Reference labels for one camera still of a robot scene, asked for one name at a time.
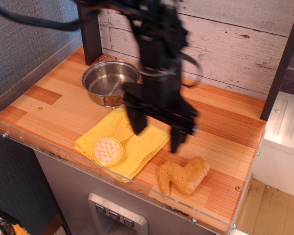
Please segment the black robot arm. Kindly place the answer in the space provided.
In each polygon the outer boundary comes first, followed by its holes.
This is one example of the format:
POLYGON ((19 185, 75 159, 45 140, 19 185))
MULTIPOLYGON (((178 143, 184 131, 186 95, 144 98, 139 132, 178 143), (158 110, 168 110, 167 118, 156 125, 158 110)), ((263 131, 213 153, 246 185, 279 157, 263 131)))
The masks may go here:
POLYGON ((195 128, 197 111, 181 96, 182 61, 194 62, 182 53, 187 45, 187 30, 182 26, 173 0, 80 0, 88 10, 85 23, 101 9, 126 16, 139 47, 138 70, 141 83, 124 83, 127 115, 135 134, 152 117, 171 127, 171 151, 174 153, 195 128))

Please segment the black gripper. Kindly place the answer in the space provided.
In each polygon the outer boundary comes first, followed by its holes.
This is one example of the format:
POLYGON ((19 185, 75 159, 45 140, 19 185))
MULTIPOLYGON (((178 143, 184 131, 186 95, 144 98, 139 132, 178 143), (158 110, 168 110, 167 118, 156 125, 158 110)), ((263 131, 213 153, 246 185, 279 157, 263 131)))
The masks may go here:
POLYGON ((171 126, 171 153, 196 129, 197 111, 181 96, 181 69, 142 71, 142 83, 124 83, 125 104, 133 131, 139 135, 151 116, 171 126))

